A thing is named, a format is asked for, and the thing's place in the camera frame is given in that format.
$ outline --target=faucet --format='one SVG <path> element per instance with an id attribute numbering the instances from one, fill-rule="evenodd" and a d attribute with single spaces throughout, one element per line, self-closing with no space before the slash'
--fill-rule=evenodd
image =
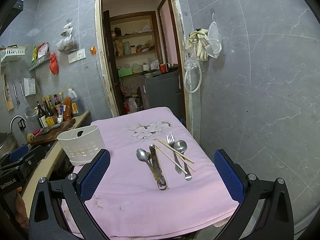
<path id="1" fill-rule="evenodd" d="M 10 122 L 10 132 L 13 133 L 13 130 L 12 130 L 12 125 L 13 125 L 13 121 L 16 120 L 17 118 L 20 118 L 22 119 L 23 121 L 26 122 L 26 119 L 22 116 L 22 115 L 16 115 L 14 116 L 12 119 L 11 119 L 11 122 Z"/>

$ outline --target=hose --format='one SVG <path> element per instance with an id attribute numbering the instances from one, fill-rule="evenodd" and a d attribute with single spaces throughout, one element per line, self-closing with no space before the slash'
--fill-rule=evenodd
<path id="1" fill-rule="evenodd" d="M 194 40 L 192 43 L 193 43 L 193 54 L 194 54 L 195 57 L 196 57 L 196 55 L 197 55 L 197 51 L 196 51 L 196 43 L 197 43 L 197 41 Z M 188 88 L 187 88 L 187 75 L 189 74 L 189 72 L 191 72 L 191 70 L 186 69 L 186 72 L 185 72 L 185 74 L 184 74 L 183 86 L 184 86 L 184 89 L 186 90 L 186 92 L 187 92 L 188 94 L 192 94 L 192 93 L 196 92 L 196 91 L 199 89 L 199 87 L 200 87 L 200 85 L 201 85 L 201 81 L 202 81 L 202 73 L 201 73 L 200 64 L 199 64 L 199 61 L 198 61 L 198 60 L 196 60 L 196 61 L 197 61 L 198 71 L 199 71 L 199 83 L 198 83 L 197 87 L 196 87 L 194 90 L 190 91 L 190 90 L 188 90 Z"/>

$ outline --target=white hose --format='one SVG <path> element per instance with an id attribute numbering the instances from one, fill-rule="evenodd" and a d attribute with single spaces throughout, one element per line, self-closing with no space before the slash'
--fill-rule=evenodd
<path id="1" fill-rule="evenodd" d="M 196 45 L 193 46 L 193 53 L 194 53 L 194 55 L 196 57 L 196 55 L 197 55 Z M 197 65 L 198 65 L 198 71 L 199 71 L 199 83 L 198 83 L 197 87 L 194 90 L 190 91 L 187 88 L 187 75 L 189 74 L 189 72 L 191 72 L 191 70 L 186 69 L 186 73 L 184 74 L 183 85 L 184 85 L 184 89 L 189 94 L 192 94 L 192 93 L 196 92 L 199 89 L 200 85 L 201 85 L 202 73 L 201 73 L 201 68 L 200 68 L 200 64 L 199 64 L 198 60 L 197 60 Z"/>

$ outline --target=wooden cutting board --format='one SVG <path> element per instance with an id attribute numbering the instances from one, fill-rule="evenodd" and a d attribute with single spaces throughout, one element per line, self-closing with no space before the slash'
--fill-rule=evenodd
<path id="1" fill-rule="evenodd" d="M 57 139 L 58 135 L 66 130 L 70 129 L 76 122 L 76 119 L 71 119 L 61 123 L 61 126 L 55 129 L 50 130 L 48 133 L 41 134 L 35 137 L 34 141 L 30 144 L 32 146 L 39 145 L 43 143 L 53 142 Z"/>

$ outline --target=green box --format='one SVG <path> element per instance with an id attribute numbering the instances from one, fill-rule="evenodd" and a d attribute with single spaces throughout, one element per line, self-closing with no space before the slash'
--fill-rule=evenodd
<path id="1" fill-rule="evenodd" d="M 119 77 L 124 77 L 129 75 L 132 75 L 132 68 L 125 68 L 125 69 L 118 70 Z"/>

